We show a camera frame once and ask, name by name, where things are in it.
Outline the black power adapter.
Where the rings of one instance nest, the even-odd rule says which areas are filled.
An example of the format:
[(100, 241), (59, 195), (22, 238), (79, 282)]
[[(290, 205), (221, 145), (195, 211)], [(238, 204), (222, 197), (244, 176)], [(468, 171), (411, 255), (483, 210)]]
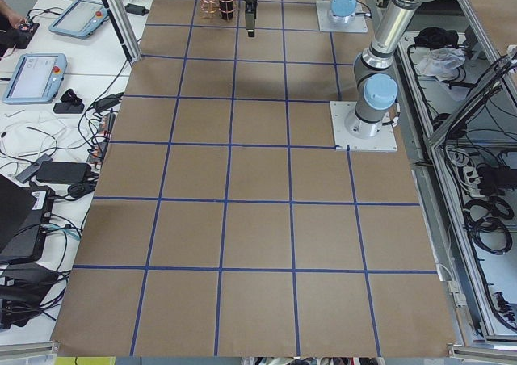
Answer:
[(127, 13), (132, 15), (145, 16), (149, 13), (149, 9), (144, 6), (128, 3), (124, 6)]

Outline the far blue teach pendant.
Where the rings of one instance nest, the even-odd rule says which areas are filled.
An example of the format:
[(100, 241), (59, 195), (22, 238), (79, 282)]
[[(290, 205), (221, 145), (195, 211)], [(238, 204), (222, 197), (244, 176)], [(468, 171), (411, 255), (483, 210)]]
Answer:
[(75, 0), (48, 29), (58, 35), (86, 39), (107, 19), (107, 9), (101, 2)]

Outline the blue teach pendant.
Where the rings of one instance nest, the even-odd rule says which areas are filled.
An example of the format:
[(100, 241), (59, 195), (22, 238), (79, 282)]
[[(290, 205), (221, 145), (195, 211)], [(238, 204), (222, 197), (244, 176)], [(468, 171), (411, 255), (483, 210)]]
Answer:
[(50, 103), (59, 91), (67, 64), (63, 53), (23, 54), (2, 101), (12, 105)]
[(107, 9), (101, 2), (75, 0), (48, 29), (58, 35), (86, 39), (107, 19)]

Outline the crumpled white cloth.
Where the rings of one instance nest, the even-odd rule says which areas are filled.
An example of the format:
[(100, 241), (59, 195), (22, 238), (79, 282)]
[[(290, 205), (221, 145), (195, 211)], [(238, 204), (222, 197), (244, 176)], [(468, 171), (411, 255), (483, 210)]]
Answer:
[(465, 62), (465, 54), (459, 48), (431, 50), (416, 66), (418, 75), (435, 77), (439, 81), (452, 80), (456, 70)]

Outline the black controller device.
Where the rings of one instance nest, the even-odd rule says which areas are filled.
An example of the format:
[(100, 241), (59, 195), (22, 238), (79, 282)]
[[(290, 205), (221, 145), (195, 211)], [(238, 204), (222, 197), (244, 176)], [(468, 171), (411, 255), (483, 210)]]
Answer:
[(78, 97), (74, 90), (68, 89), (60, 97), (60, 101), (54, 104), (53, 112), (62, 115), (75, 115), (82, 114), (84, 108), (83, 100)]

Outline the near blue teach pendant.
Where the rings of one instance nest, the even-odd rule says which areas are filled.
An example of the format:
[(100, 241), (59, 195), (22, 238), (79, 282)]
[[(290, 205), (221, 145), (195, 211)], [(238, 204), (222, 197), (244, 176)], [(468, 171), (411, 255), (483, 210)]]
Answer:
[(67, 64), (63, 53), (23, 54), (2, 101), (12, 105), (50, 103), (59, 91)]

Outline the black power brick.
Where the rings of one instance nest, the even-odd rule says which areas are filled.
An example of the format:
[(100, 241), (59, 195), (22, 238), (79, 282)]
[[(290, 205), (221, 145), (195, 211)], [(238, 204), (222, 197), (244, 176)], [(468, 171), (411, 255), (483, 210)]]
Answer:
[(44, 161), (36, 173), (36, 180), (42, 183), (79, 183), (90, 171), (87, 163)]

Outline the black laptop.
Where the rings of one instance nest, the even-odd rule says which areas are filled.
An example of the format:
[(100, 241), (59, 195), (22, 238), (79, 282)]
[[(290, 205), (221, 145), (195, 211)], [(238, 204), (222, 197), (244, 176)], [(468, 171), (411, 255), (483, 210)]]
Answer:
[(41, 258), (53, 209), (48, 186), (19, 187), (1, 177), (1, 264)]

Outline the aluminium frame post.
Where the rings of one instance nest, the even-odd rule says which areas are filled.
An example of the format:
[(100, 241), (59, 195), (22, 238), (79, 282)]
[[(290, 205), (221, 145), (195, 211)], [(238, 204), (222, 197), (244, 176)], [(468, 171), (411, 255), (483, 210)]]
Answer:
[(131, 65), (141, 58), (141, 49), (132, 29), (122, 0), (101, 0), (111, 19), (111, 24), (123, 49), (126, 61)]

